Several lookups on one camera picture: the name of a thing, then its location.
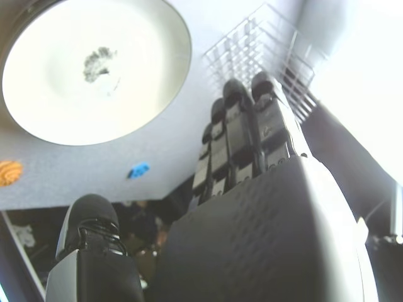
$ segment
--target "white plate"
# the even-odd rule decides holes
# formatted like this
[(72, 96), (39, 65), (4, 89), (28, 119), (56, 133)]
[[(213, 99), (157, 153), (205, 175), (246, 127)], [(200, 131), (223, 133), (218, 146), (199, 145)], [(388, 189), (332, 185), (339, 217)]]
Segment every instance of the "white plate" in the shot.
[(15, 121), (62, 145), (107, 142), (156, 117), (180, 90), (191, 42), (161, 0), (68, 0), (15, 41), (3, 96)]

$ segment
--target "dish rack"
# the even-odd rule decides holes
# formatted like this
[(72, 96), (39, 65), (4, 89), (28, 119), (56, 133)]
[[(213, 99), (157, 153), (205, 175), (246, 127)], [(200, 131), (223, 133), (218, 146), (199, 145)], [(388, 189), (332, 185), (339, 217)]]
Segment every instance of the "dish rack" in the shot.
[(274, 75), (297, 120), (303, 123), (318, 104), (309, 87), (327, 56), (275, 8), (264, 4), (209, 49), (204, 61), (217, 98), (231, 78), (250, 90), (259, 71)]

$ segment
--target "metal wire basket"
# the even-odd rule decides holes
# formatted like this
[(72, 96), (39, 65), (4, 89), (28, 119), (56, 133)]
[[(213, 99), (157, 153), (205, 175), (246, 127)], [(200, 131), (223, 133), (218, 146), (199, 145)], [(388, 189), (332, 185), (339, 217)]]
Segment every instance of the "metal wire basket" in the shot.
[(269, 4), (250, 14), (205, 54), (215, 97), (229, 79), (235, 77), (250, 87), (253, 76), (265, 70), (282, 84), (300, 123), (317, 106), (309, 86), (326, 60), (323, 52)]

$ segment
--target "orange object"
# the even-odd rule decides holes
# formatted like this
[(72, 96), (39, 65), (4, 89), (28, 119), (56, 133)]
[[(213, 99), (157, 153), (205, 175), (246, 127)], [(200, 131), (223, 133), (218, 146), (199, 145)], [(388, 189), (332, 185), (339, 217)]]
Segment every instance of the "orange object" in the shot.
[(23, 166), (19, 162), (0, 162), (0, 187), (9, 186), (18, 179), (23, 172)]

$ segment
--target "back of robotic hand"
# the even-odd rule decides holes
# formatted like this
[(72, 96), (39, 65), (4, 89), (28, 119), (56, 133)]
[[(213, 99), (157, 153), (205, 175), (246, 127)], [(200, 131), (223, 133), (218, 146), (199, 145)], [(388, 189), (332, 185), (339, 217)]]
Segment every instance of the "back of robotic hand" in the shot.
[[(150, 296), (160, 301), (378, 301), (356, 223), (316, 161), (280, 84), (229, 81), (212, 108), (188, 214), (172, 225)], [(47, 302), (143, 301), (115, 212), (85, 196), (67, 213)]]

